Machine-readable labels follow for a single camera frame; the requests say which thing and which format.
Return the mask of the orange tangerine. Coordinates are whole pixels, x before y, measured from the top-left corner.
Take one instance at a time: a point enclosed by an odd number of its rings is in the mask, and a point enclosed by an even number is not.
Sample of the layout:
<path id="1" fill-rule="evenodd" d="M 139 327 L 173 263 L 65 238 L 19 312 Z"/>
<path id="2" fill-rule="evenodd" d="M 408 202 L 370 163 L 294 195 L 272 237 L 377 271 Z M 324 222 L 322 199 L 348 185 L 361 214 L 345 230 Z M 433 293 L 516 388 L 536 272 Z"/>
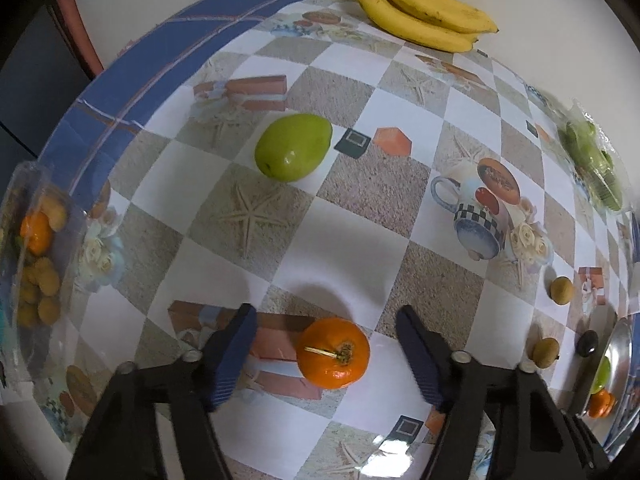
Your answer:
<path id="1" fill-rule="evenodd" d="M 615 402 L 615 396 L 605 388 L 602 388 L 590 396 L 587 410 L 588 415 L 591 418 L 608 417 L 614 408 Z"/>
<path id="2" fill-rule="evenodd" d="M 296 342 L 296 362 L 303 378 L 322 389 L 341 389 L 358 382 L 369 366 L 365 333 L 346 318 L 319 318 Z"/>

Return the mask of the brown longan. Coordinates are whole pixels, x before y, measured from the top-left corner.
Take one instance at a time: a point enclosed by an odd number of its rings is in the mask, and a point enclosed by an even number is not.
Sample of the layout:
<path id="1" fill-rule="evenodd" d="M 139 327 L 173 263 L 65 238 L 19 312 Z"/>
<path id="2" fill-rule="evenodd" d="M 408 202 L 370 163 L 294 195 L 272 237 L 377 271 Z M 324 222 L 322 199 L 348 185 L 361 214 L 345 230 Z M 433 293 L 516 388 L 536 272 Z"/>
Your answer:
<path id="1" fill-rule="evenodd" d="M 565 306 L 572 301 L 574 284 L 567 276 L 558 276 L 549 286 L 549 297 L 559 306 Z"/>
<path id="2" fill-rule="evenodd" d="M 545 370 L 550 367 L 560 356 L 560 344 L 559 341 L 552 337 L 538 340 L 534 344 L 532 355 L 530 358 L 535 363 L 536 367 Z"/>

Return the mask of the dark plum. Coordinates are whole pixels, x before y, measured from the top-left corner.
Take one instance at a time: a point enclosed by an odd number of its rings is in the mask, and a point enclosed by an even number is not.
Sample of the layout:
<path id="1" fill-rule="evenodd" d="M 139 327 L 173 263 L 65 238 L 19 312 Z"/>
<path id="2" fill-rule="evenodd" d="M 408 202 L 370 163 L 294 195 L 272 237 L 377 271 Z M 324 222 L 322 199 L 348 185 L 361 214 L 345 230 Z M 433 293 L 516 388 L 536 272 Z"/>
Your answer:
<path id="1" fill-rule="evenodd" d="M 599 335 L 595 330 L 585 330 L 577 339 L 575 351 L 578 356 L 588 358 L 596 352 L 599 345 Z"/>

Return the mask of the green mango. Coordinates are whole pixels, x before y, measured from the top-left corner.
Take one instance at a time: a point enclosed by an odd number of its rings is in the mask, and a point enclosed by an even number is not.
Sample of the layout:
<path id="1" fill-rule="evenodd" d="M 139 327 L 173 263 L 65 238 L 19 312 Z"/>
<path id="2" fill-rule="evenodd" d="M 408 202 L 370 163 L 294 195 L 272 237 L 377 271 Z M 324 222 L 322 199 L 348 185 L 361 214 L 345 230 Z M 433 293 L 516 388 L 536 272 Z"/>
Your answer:
<path id="1" fill-rule="evenodd" d="M 331 123 L 314 114 L 278 118 L 266 128 L 255 146 L 256 166 L 273 180 L 302 180 L 323 162 L 332 134 Z"/>
<path id="2" fill-rule="evenodd" d="M 611 361 L 607 356 L 604 356 L 600 361 L 596 376 L 594 376 L 593 382 L 591 384 L 590 394 L 592 396 L 600 392 L 602 389 L 604 389 L 608 385 L 608 382 L 610 381 L 610 378 L 611 378 L 611 374 L 612 374 Z"/>

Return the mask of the clear box of green fruits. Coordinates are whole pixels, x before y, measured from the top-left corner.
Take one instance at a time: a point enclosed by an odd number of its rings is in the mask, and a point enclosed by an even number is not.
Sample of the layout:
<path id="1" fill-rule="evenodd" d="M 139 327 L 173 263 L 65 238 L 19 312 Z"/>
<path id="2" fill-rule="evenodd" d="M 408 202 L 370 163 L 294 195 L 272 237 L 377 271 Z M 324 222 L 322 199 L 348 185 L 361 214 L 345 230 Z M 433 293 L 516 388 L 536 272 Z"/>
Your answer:
<path id="1" fill-rule="evenodd" d="M 575 101 L 564 113 L 558 131 L 562 147 L 574 162 L 594 202 L 599 207 L 621 211 L 625 196 L 616 174 L 615 150 L 600 126 Z"/>

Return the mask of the steel bowl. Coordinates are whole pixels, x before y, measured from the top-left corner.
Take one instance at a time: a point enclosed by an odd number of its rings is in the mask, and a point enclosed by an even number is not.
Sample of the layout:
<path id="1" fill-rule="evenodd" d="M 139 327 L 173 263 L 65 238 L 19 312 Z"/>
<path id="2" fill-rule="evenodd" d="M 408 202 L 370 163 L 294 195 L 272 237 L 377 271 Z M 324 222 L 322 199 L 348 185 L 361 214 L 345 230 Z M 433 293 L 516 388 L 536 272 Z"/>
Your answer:
<path id="1" fill-rule="evenodd" d="M 607 356 L 612 365 L 612 374 L 608 385 L 608 392 L 615 396 L 616 402 L 611 414 L 603 418 L 591 418 L 588 415 L 590 388 L 596 376 L 601 359 Z M 606 341 L 606 344 L 594 354 L 585 374 L 586 397 L 580 402 L 578 415 L 596 437 L 602 448 L 607 451 L 614 441 L 614 429 L 623 417 L 626 387 L 630 385 L 632 357 L 632 326 L 626 318 L 618 320 Z"/>

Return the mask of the checkered plastic tablecloth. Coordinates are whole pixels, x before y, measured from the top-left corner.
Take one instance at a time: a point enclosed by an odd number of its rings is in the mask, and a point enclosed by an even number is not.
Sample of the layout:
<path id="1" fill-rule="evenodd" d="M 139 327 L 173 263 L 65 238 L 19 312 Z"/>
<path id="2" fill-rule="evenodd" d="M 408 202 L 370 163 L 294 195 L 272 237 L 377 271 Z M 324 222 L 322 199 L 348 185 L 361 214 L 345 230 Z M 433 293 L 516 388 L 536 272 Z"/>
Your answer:
<path id="1" fill-rule="evenodd" d="M 331 123 L 329 151 L 302 180 L 268 178 L 255 146 L 298 113 Z M 542 378 L 562 405 L 580 331 L 639 309 L 631 218 L 591 205 L 538 89 L 482 51 L 388 36 L 352 3 L 195 3 L 89 84 L 39 158 L 86 214 L 62 366 L 2 394 L 47 478 L 120 363 L 167 364 L 244 302 L 262 326 L 213 420 L 233 472 L 258 479 L 416 476 L 436 418 L 394 333 L 403 304 L 490 365 L 554 337 Z M 358 382 L 303 378 L 296 342 L 319 318 L 367 335 Z"/>

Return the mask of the clear bag of longans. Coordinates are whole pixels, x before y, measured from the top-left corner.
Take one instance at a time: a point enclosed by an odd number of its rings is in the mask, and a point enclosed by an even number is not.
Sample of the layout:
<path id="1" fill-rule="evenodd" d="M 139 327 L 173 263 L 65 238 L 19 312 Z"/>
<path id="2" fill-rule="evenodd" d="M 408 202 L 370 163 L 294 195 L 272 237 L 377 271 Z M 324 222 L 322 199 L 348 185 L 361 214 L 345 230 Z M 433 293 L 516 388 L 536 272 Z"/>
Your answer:
<path id="1" fill-rule="evenodd" d="M 62 366 L 86 214 L 36 162 L 16 166 L 1 201 L 1 363 L 11 385 Z"/>

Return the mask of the yellow banana bunch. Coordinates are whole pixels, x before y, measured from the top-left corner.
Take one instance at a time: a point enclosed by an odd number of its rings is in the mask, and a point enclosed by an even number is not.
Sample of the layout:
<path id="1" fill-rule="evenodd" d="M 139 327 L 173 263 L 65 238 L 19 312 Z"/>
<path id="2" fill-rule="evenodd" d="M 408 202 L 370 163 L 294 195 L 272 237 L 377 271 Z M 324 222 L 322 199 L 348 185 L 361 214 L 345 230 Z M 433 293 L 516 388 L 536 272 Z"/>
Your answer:
<path id="1" fill-rule="evenodd" d="M 469 52 L 479 36 L 499 31 L 487 13 L 458 0 L 357 1 L 384 32 L 434 50 Z"/>

